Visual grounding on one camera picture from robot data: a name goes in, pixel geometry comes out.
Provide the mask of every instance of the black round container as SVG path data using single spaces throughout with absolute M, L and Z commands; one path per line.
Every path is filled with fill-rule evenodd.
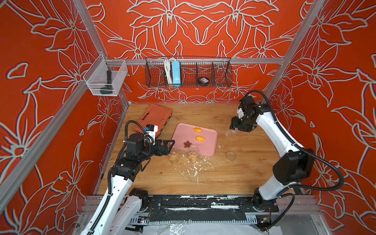
M 197 84 L 199 84 L 200 86 L 208 86 L 209 83 L 210 83 L 210 80 L 207 77 L 200 77 L 197 80 Z

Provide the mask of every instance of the wire basket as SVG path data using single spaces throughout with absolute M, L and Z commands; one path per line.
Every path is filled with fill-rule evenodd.
M 117 96 L 128 73 L 125 61 L 119 70 L 106 65 L 106 60 L 100 55 L 89 68 L 83 79 L 91 93 L 95 96 Z
M 170 84 L 167 81 L 166 57 L 147 57 L 145 80 L 148 87 L 229 87 L 232 85 L 232 67 L 230 58 L 197 58 L 185 56 L 174 58 L 180 62 L 180 83 Z

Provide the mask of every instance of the orange fish-shaped snack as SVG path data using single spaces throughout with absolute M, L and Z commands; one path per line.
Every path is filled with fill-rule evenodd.
M 204 139 L 202 136 L 197 136 L 197 137 L 196 137 L 196 140 L 197 140 L 197 141 L 201 141 L 201 142 L 204 142 L 204 141 L 205 141 L 205 139 Z
M 193 128 L 193 130 L 194 130 L 195 132 L 202 132 L 202 129 L 201 129 L 201 128 L 198 128 L 198 127 Z

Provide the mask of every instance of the white cable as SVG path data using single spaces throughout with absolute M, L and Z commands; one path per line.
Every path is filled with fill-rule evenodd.
M 170 69 L 171 69 L 171 64 L 169 59 L 164 59 L 164 66 L 165 66 L 165 72 L 166 72 L 166 77 L 167 77 L 167 82 L 169 84 L 173 84 L 171 75 L 170 75 Z

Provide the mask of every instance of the orange toolbox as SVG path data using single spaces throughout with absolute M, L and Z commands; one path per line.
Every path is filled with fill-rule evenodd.
M 157 137 L 163 128 L 166 126 L 167 121 L 170 119 L 172 115 L 172 110 L 152 104 L 150 107 L 146 110 L 143 117 L 139 119 L 137 122 L 145 128 L 147 124 L 152 124 L 158 126 L 158 131 L 155 134 L 155 137 Z M 135 131 L 143 133 L 141 129 L 138 126 L 134 126 L 133 128 Z

